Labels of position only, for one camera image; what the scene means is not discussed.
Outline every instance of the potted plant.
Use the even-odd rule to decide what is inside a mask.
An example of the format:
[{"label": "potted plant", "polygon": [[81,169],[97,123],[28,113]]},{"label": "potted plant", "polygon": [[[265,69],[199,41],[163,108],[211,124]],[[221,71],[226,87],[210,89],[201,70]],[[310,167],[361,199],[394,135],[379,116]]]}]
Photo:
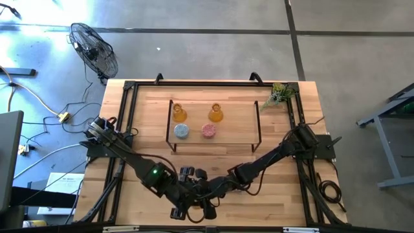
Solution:
[{"label": "potted plant", "polygon": [[260,111],[263,111],[271,103],[278,105],[280,102],[290,99],[293,95],[294,90],[288,85],[273,83],[272,92],[266,102],[260,107]]}]

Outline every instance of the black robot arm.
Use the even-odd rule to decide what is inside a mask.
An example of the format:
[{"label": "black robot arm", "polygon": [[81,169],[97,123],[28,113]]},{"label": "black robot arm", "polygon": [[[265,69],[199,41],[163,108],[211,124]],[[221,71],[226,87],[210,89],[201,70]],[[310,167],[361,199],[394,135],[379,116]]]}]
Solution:
[{"label": "black robot arm", "polygon": [[214,219],[217,214],[210,200],[224,197],[232,190],[247,191],[253,180],[275,162],[282,158],[295,155],[297,157],[312,153],[318,145],[318,140],[310,127],[299,125],[290,130],[272,151],[263,155],[254,162],[239,164],[228,170],[228,175],[207,180],[203,170],[196,170],[196,177],[191,178],[194,169],[189,167],[177,173],[162,162],[155,162],[146,157],[159,157],[134,152],[128,145],[123,134],[114,130],[114,121],[96,118],[89,124],[85,134],[88,144],[102,144],[116,156],[123,159],[134,170],[142,184],[158,197],[163,195],[176,208],[171,211],[171,218],[184,220],[191,206],[200,206],[206,219]]}]

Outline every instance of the black fan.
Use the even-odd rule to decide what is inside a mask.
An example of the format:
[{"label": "black fan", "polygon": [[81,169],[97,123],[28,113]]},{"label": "black fan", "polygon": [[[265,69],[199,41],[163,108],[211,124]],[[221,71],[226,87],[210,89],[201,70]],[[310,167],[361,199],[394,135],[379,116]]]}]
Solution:
[{"label": "black fan", "polygon": [[118,63],[110,44],[106,43],[90,26],[73,23],[69,39],[82,60],[103,79],[115,77]]}]

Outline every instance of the gray floor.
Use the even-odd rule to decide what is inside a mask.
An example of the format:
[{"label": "gray floor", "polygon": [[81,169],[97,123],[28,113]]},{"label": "gray floor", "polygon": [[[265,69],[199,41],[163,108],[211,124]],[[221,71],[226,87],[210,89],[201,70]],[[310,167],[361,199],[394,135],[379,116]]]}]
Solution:
[{"label": "gray floor", "polygon": [[[81,21],[94,27],[117,28],[247,28],[289,29],[282,0],[257,1],[10,1],[23,16],[15,20],[6,10],[5,23],[70,25]],[[409,0],[291,0],[298,30],[410,31],[413,1]],[[28,27],[21,32],[0,32],[0,64],[30,67],[34,79],[16,78],[59,111],[77,102],[87,83],[83,63],[66,33],[42,32]],[[117,78],[246,79],[252,71],[266,80],[297,80],[290,36],[195,34],[101,34],[116,52]],[[385,153],[373,126],[359,129],[355,121],[384,104],[384,100],[413,82],[413,38],[350,38],[300,36],[298,38],[307,80],[316,81],[327,128],[343,137],[336,146],[337,167],[349,222],[357,226],[414,229],[414,186],[380,191],[376,183],[391,178]],[[93,80],[88,102],[100,102],[105,88]],[[0,89],[0,106],[6,105],[9,88]],[[72,111],[80,106],[72,106]],[[50,116],[30,94],[18,90],[12,109],[22,109],[25,121],[41,122]],[[82,122],[98,114],[92,105],[74,118]],[[28,157],[19,157],[16,173],[62,146],[83,140],[60,126],[48,126],[50,135],[39,136],[42,145]],[[25,136],[43,126],[23,127]],[[47,158],[15,180],[46,179],[50,172],[66,172],[85,159],[83,148]]]}]

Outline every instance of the butcher block tabletop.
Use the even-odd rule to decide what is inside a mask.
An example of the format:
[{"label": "butcher block tabletop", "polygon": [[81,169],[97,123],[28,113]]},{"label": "butcher block tabletop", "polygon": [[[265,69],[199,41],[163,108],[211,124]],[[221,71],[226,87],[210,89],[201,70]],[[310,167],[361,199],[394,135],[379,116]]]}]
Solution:
[{"label": "butcher block tabletop", "polygon": [[[100,117],[118,116],[125,81],[108,81]],[[298,84],[306,123],[319,120],[323,113],[316,83],[298,82]],[[279,105],[269,106],[260,112],[262,143],[254,153],[252,153],[249,144],[183,144],[177,147],[177,152],[173,152],[166,143],[169,101],[173,100],[176,103],[204,101],[226,105],[253,104],[257,100],[259,106],[261,106],[268,98],[270,91],[271,87],[140,86],[133,117],[133,128],[136,128],[139,133],[133,138],[133,149],[138,153],[163,156],[169,159],[178,170],[182,166],[201,168],[207,171],[209,179],[227,175],[229,168],[243,162],[252,162],[279,144],[285,133],[290,129],[286,103],[282,102]],[[127,125],[131,96],[132,94],[128,95],[122,131],[125,131]],[[299,122],[294,98],[292,99],[292,105],[296,122]],[[324,120],[310,127],[315,134],[325,134],[327,132]],[[79,220],[86,215],[102,193],[108,162],[109,159],[107,158],[99,158],[86,168],[74,220]],[[314,166],[322,180],[331,180],[338,184],[338,178],[331,163],[316,160]],[[258,186],[259,178],[251,185],[250,191],[255,192]],[[314,199],[309,192],[307,193],[311,214],[316,220]],[[111,211],[112,198],[113,193],[108,199],[105,218],[109,216]],[[216,205],[217,200],[213,200],[212,203]],[[346,215],[339,205],[330,203],[328,205],[339,219],[347,221]],[[171,219],[169,215],[172,207],[173,205],[165,197],[158,198],[144,188],[135,176],[132,167],[128,165],[125,167],[116,217],[117,225],[194,225],[187,219],[185,221]],[[216,219],[204,220],[197,225],[238,227],[305,226],[298,169],[295,160],[292,157],[287,157],[270,166],[264,175],[263,186],[259,195],[251,196],[242,191],[230,192],[226,194],[225,198],[221,199],[221,204],[216,208],[216,211]],[[202,210],[200,208],[190,208],[189,214],[192,219],[200,219]]]}]

